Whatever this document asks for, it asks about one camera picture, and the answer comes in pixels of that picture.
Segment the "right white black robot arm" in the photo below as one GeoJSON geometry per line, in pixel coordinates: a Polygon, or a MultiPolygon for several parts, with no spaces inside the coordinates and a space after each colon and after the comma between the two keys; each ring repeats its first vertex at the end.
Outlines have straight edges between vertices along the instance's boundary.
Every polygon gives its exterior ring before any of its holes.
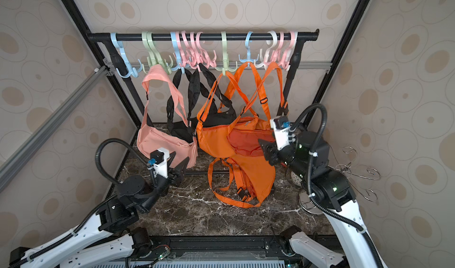
{"type": "Polygon", "coordinates": [[[347,176],[329,166],[329,145],[322,134],[328,120],[323,104],[308,106],[294,123],[282,116],[270,121],[275,140],[260,140],[266,161],[283,163],[301,179],[303,192],[332,225],[341,244],[336,253],[304,232],[290,228],[284,232],[284,252],[298,254],[318,268],[384,268],[361,217],[359,204],[347,176]]]}

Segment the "black crossbody bag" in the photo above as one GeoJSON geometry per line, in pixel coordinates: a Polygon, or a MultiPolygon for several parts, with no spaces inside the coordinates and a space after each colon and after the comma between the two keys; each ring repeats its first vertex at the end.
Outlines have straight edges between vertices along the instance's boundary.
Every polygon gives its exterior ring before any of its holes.
{"type": "MultiPolygon", "coordinates": [[[[202,72],[202,75],[206,78],[210,87],[216,82],[216,77],[214,74],[209,71],[203,64],[199,64],[199,68],[202,72]]],[[[200,83],[200,94],[208,98],[210,90],[207,89],[202,83],[200,83]]],[[[236,118],[237,114],[233,108],[231,100],[229,100],[219,89],[219,86],[216,87],[215,96],[212,102],[209,103],[209,114],[206,120],[203,122],[204,127],[215,127],[219,125],[230,125],[236,118]],[[222,104],[227,107],[227,111],[219,112],[221,110],[222,104]]],[[[193,129],[196,128],[198,121],[196,118],[192,118],[193,129]]]]}
{"type": "Polygon", "coordinates": [[[195,127],[196,119],[192,118],[194,110],[200,96],[200,77],[199,73],[191,73],[187,69],[179,69],[173,77],[173,85],[180,94],[178,87],[180,86],[182,75],[188,80],[187,100],[185,98],[173,99],[171,96],[167,101],[167,129],[172,136],[175,136],[189,144],[196,137],[195,127]]]}

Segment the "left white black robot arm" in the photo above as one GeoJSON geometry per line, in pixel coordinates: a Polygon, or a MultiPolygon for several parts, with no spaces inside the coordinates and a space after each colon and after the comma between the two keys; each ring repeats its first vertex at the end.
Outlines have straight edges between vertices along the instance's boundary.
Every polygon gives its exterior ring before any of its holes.
{"type": "Polygon", "coordinates": [[[95,164],[103,177],[115,187],[115,193],[95,206],[80,224],[66,233],[33,249],[19,247],[10,254],[12,268],[89,268],[133,254],[144,257],[153,244],[147,230],[130,231],[129,226],[139,220],[140,213],[148,213],[169,187],[179,186],[184,179],[190,158],[175,167],[176,156],[166,148],[153,151],[148,159],[136,158],[149,171],[150,179],[130,176],[120,182],[102,166],[101,153],[105,146],[117,143],[129,150],[132,146],[118,138],[109,138],[97,148],[95,164]]]}

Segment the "dark orange crossbody bag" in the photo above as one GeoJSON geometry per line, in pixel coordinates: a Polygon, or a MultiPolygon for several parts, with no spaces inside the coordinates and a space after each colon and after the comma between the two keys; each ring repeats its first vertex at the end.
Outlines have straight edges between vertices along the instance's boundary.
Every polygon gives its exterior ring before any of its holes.
{"type": "Polygon", "coordinates": [[[277,78],[280,87],[280,107],[283,109],[288,108],[287,99],[284,97],[283,87],[283,73],[282,69],[277,63],[271,63],[267,68],[265,74],[260,76],[257,69],[253,66],[252,73],[255,79],[256,91],[252,97],[248,97],[241,91],[238,83],[243,74],[243,71],[247,67],[247,63],[241,65],[235,75],[235,84],[229,83],[228,89],[226,90],[227,97],[232,97],[234,91],[237,91],[245,102],[245,106],[241,111],[240,118],[237,124],[234,126],[231,133],[228,135],[228,141],[233,147],[237,154],[251,157],[259,157],[263,155],[263,151],[259,144],[259,140],[266,142],[273,142],[273,132],[270,125],[270,108],[268,105],[268,96],[264,87],[264,83],[267,77],[275,70],[277,72],[277,78]],[[266,120],[261,119],[258,114],[254,111],[253,105],[256,100],[259,100],[262,110],[264,111],[266,120]]]}

